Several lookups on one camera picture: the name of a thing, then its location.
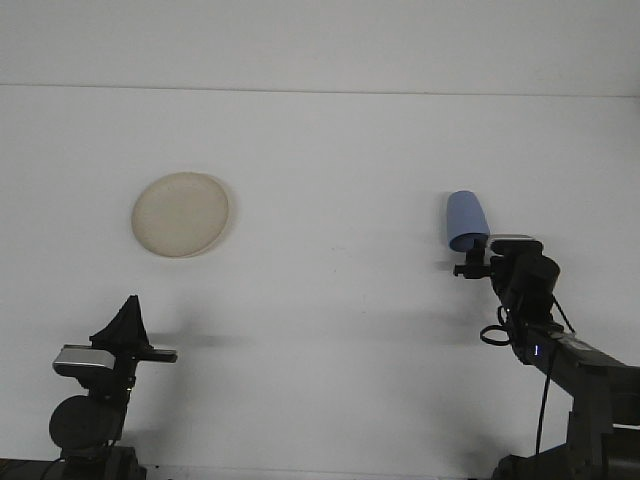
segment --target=white backdrop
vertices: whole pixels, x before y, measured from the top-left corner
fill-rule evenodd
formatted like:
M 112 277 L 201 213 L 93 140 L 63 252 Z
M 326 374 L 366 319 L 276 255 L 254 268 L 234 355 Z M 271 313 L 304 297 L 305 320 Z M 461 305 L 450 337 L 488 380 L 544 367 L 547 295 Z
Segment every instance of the white backdrop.
M 125 441 L 145 463 L 481 476 L 533 451 L 544 378 L 481 344 L 496 299 L 454 278 L 448 192 L 563 268 L 579 334 L 640 363 L 640 105 L 632 99 L 0 87 L 0 451 L 54 458 L 50 368 L 138 293 L 152 343 Z M 215 175 L 206 255 L 135 241 L 137 195 Z M 552 390 L 545 447 L 568 397 Z
M 0 83 L 640 95 L 636 0 L 10 0 Z

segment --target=beige plate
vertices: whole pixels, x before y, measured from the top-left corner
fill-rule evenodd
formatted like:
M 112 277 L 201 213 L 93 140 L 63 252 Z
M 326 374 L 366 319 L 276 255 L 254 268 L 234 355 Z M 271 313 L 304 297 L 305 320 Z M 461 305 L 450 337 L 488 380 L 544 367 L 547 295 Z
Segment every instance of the beige plate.
M 201 173 L 174 173 L 152 183 L 133 207 L 133 234 L 164 257 L 190 257 L 211 248 L 229 217 L 220 184 Z

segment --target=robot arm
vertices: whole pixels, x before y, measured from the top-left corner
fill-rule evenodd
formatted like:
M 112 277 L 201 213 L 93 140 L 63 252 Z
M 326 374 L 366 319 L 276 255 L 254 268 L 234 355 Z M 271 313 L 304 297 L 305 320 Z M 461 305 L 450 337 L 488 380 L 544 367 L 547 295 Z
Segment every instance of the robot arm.
M 630 367 L 564 331 L 554 322 L 553 288 L 560 268 L 542 255 L 542 243 L 499 239 L 484 263 L 485 243 L 476 239 L 454 274 L 491 279 L 506 313 L 500 325 L 525 365 L 533 365 L 573 397 L 565 444 L 539 456 L 504 458 L 493 480 L 627 480 L 640 478 L 640 368 Z

